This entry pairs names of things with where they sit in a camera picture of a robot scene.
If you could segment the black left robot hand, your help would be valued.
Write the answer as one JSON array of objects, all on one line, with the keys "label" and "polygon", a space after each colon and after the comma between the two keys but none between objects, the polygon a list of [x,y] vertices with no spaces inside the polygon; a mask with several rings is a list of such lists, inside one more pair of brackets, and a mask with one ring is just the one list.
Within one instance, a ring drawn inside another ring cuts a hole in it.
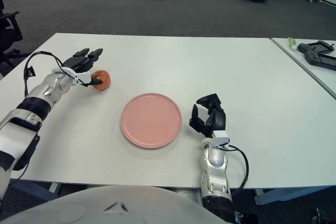
[{"label": "black left robot hand", "polygon": [[61,69],[73,79],[73,85],[94,86],[103,84],[103,81],[92,78],[89,72],[93,64],[99,59],[103,49],[99,48],[89,52],[89,48],[76,52],[72,57],[67,59]]}]

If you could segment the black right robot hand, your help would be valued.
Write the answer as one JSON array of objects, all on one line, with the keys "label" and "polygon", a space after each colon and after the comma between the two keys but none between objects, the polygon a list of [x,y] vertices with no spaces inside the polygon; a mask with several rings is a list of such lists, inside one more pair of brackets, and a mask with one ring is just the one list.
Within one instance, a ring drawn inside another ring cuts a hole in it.
[{"label": "black right robot hand", "polygon": [[[207,109],[208,119],[204,122],[198,117],[198,108],[201,105]],[[214,131],[225,130],[226,114],[221,107],[221,101],[216,93],[202,97],[193,105],[189,126],[205,137],[212,137]]]}]

